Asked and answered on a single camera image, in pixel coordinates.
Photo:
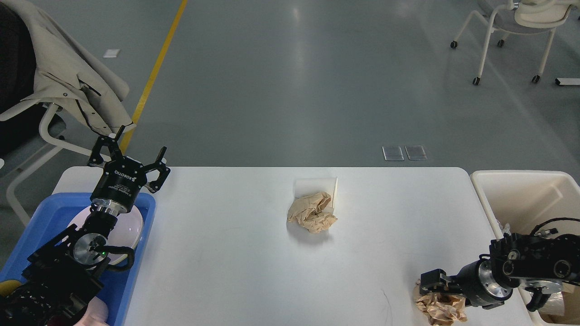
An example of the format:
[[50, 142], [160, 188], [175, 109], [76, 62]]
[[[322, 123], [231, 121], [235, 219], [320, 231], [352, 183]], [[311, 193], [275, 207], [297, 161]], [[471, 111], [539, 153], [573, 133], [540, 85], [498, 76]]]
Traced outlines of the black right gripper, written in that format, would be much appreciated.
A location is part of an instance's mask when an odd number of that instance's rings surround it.
[[461, 295], [466, 306], [493, 309], [513, 295], [512, 288], [502, 287], [494, 278], [489, 260], [478, 260], [464, 266], [456, 276], [447, 276], [442, 269], [420, 275], [419, 294]]

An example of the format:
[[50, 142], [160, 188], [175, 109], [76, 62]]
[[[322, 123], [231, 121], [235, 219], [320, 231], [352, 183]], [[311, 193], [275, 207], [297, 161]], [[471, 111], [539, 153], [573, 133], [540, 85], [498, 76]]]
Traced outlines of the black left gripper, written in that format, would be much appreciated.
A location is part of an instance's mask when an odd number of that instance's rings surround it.
[[[103, 175], [90, 196], [91, 202], [97, 206], [111, 206], [118, 214], [132, 210], [141, 187], [156, 193], [170, 174], [164, 161], [166, 146], [161, 147], [153, 163], [145, 166], [131, 157], [124, 157], [118, 144], [124, 130], [122, 125], [112, 137], [99, 136], [87, 162], [89, 167], [103, 167]], [[110, 153], [108, 161], [101, 154], [103, 147]], [[152, 171], [157, 171], [157, 179], [148, 180], [147, 174]]]

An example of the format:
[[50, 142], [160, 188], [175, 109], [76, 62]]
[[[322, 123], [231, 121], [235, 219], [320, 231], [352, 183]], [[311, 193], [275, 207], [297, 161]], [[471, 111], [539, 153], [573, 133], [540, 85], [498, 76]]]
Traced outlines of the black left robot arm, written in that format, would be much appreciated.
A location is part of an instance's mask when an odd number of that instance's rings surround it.
[[103, 273], [133, 268], [136, 251], [113, 245], [110, 233], [141, 189], [157, 192], [171, 170], [166, 147], [147, 165], [124, 156], [118, 144], [123, 131], [96, 140], [87, 164], [103, 173], [90, 196], [90, 212], [81, 226], [69, 225], [27, 258], [24, 282], [1, 297], [3, 326], [72, 326], [104, 288]]

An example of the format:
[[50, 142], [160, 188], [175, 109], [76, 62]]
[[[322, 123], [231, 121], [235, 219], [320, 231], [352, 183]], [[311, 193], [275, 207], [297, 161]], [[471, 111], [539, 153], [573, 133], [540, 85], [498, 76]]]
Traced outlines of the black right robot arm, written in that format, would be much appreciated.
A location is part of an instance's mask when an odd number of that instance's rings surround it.
[[532, 294], [526, 308], [535, 312], [563, 283], [579, 285], [580, 240], [578, 235], [559, 235], [556, 228], [538, 224], [528, 235], [504, 234], [492, 240], [488, 254], [481, 254], [455, 276], [442, 269], [421, 274], [419, 293], [458, 295], [467, 306], [493, 309], [522, 287]]

